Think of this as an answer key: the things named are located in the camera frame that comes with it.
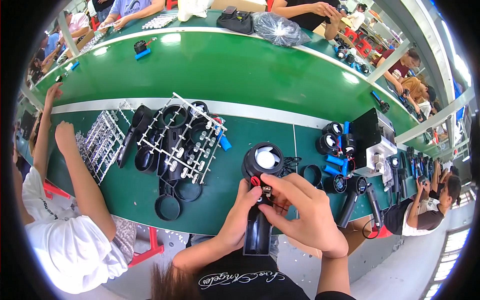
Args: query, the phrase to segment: plastic bag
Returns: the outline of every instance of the plastic bag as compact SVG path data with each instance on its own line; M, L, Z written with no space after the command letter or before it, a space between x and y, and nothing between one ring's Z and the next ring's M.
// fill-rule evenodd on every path
M297 23L272 12L253 13L253 28L259 36L277 46L294 47L311 41Z

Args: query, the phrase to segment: pink shirt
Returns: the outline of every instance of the pink shirt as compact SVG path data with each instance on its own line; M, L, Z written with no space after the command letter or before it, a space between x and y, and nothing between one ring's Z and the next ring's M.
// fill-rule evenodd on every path
M72 19L70 20L70 24L68 25L68 31L70 31L70 33L72 33L72 32L75 32L77 30L80 30L84 27L90 28L90 24L88 23L87 15L84 14L83 12L74 13L72 15ZM63 34L60 31L59 39L61 39L62 37L63 37Z

